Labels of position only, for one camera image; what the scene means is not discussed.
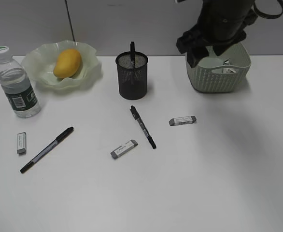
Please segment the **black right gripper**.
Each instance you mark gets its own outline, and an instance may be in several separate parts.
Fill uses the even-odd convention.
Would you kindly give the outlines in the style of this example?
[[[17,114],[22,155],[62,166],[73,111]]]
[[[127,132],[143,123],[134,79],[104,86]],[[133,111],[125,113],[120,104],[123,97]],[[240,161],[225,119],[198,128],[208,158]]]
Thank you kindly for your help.
[[[195,68],[209,56],[211,46],[217,56],[246,39],[245,28],[256,21],[253,0],[204,0],[197,23],[177,39],[181,54],[187,52],[187,62]]]

